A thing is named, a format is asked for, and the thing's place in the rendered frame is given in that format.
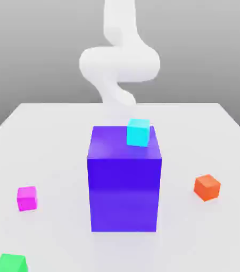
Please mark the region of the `small magenta cube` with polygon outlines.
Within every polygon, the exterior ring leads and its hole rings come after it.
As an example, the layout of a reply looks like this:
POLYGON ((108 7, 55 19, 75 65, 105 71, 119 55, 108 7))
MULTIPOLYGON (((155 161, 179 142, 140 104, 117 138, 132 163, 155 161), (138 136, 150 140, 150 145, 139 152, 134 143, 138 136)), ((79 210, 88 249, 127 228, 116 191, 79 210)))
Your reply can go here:
POLYGON ((35 186, 18 188, 17 203, 19 211, 37 209, 37 190, 35 186))

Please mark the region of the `small orange cube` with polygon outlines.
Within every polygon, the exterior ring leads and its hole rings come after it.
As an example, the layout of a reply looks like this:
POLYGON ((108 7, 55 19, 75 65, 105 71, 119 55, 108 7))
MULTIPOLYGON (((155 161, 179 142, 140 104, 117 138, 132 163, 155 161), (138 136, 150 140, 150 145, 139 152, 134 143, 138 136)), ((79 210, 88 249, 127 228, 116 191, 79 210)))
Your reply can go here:
POLYGON ((203 200, 208 201, 219 196, 221 183, 212 175, 203 175, 195 179, 194 192, 203 200))

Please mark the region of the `small green cube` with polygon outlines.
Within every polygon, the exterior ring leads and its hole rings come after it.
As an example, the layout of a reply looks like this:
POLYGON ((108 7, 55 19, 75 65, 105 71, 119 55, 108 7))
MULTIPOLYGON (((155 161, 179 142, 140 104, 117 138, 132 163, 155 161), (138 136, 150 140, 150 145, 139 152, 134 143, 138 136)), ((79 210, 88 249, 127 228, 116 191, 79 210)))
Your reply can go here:
POLYGON ((1 254, 0 272, 28 272, 25 256, 6 253, 1 254))

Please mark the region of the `small cyan cube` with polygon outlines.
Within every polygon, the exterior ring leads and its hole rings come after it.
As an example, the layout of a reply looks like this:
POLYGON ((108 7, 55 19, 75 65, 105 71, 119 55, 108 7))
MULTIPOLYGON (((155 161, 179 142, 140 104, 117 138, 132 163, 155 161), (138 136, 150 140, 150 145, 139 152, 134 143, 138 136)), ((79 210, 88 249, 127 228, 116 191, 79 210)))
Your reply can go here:
POLYGON ((147 147, 150 138, 150 120, 131 118, 127 126, 127 145, 147 147))

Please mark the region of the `large purple box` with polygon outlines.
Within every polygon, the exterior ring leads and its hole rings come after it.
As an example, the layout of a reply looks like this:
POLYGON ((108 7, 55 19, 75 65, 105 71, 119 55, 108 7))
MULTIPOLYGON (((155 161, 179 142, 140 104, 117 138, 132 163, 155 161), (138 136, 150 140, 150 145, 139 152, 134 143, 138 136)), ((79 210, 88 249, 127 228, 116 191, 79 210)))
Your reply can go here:
POLYGON ((87 155, 93 232, 156 231, 162 156, 154 127, 147 147, 126 144, 125 126, 94 126, 87 155))

